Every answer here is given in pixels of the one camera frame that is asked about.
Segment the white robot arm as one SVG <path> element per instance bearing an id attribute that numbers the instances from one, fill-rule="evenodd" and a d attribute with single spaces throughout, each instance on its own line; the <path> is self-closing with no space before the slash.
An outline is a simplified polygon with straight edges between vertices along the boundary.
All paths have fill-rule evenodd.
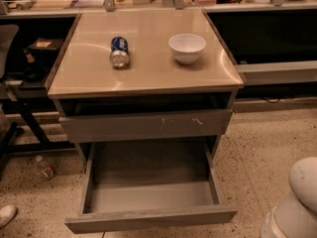
<path id="1" fill-rule="evenodd" d="M 290 193 L 266 215 L 260 238 L 317 238 L 317 158 L 296 162 L 288 181 Z"/>

